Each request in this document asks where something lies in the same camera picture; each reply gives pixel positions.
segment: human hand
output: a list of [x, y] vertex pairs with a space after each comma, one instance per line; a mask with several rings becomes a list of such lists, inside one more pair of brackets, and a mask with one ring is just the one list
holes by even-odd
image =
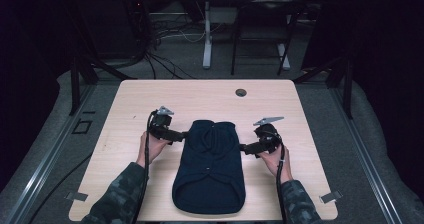
[[[146, 164], [146, 158], [144, 154], [144, 150], [145, 150], [144, 147], [146, 146], [146, 137], [147, 137], [147, 132], [144, 132], [143, 135], [140, 137], [140, 149], [138, 151], [138, 157], [136, 161], [136, 163], [142, 167], [145, 167], [145, 164]], [[152, 163], [153, 160], [157, 156], [159, 156], [163, 148], [168, 143], [171, 143], [171, 141], [164, 140], [164, 139], [157, 139], [156, 137], [149, 134], [149, 163]]]
[[[258, 154], [262, 158], [262, 160], [264, 160], [269, 171], [275, 177], [277, 176], [278, 164], [281, 159], [282, 146], [283, 145], [279, 145], [277, 150], [275, 150], [273, 153], [261, 152]], [[291, 174], [291, 169], [290, 169], [290, 154], [286, 146], [284, 146], [284, 163], [283, 163], [283, 169], [281, 170], [280, 180], [281, 180], [281, 183], [293, 180], [293, 176]]]

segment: table top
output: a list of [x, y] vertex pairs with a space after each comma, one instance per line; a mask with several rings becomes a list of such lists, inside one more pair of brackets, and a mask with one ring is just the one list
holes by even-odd
[[[247, 95], [239, 97], [237, 89]], [[128, 80], [121, 83], [100, 134], [69, 217], [81, 220], [105, 193], [109, 184], [137, 158], [140, 135], [150, 112], [165, 106], [175, 114], [170, 129], [188, 131], [192, 122], [207, 119], [231, 121], [240, 143], [258, 141], [253, 123], [263, 117], [284, 116], [273, 123], [290, 150], [293, 177], [300, 180], [323, 219], [337, 217], [333, 202], [319, 196], [330, 193], [296, 88], [289, 80]], [[275, 178], [261, 159], [242, 154], [246, 187], [243, 208], [234, 214], [199, 215], [179, 210], [172, 202], [172, 184], [178, 171], [183, 143], [166, 146], [150, 166], [139, 220], [142, 221], [246, 221], [281, 220]]]

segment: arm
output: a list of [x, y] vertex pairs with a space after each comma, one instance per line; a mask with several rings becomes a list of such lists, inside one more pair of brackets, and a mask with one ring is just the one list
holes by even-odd
[[[146, 133], [140, 140], [136, 162], [127, 168], [109, 185], [106, 193], [91, 207], [90, 213], [81, 223], [130, 223], [136, 213], [138, 197], [143, 189], [145, 178], [144, 146]], [[168, 144], [168, 140], [149, 137], [149, 163], [151, 163]]]
[[[281, 158], [281, 148], [282, 145], [280, 145], [273, 153], [269, 154], [262, 152], [258, 154], [265, 161], [265, 164], [274, 176], [277, 176], [278, 162]], [[314, 203], [305, 191], [305, 188], [300, 181], [293, 179], [290, 168], [289, 151], [286, 147], [284, 148], [284, 165], [280, 179], [282, 184], [279, 188], [282, 194], [282, 198], [280, 198], [280, 200], [283, 200], [284, 208], [286, 210], [281, 210], [281, 212], [286, 212], [289, 223], [322, 223], [320, 216], [315, 210]]]

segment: gripper camera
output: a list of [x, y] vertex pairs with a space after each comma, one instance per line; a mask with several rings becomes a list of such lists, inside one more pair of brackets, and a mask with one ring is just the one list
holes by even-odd
[[246, 155], [255, 154], [256, 158], [259, 156], [258, 153], [268, 151], [269, 153], [274, 152], [280, 144], [283, 143], [280, 134], [277, 129], [271, 124], [271, 122], [281, 120], [284, 117], [268, 117], [262, 118], [262, 120], [254, 123], [254, 126], [258, 126], [255, 129], [256, 136], [259, 138], [258, 142], [252, 144], [240, 144], [240, 151], [244, 151]]
[[158, 139], [165, 139], [171, 141], [169, 145], [172, 145], [174, 141], [182, 142], [187, 136], [187, 132], [176, 132], [169, 129], [171, 125], [172, 117], [174, 112], [168, 108], [161, 106], [158, 110], [151, 113], [153, 115], [152, 120], [149, 123], [149, 133]]

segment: camouflage sleeve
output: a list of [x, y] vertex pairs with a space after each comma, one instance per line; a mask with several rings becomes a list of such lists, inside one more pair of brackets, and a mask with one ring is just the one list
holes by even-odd
[[314, 203], [300, 181], [293, 180], [285, 182], [280, 188], [283, 195], [284, 208], [286, 209], [288, 223], [323, 223], [315, 210]]
[[136, 212], [144, 174], [143, 167], [131, 162], [91, 207], [81, 223], [130, 223]]

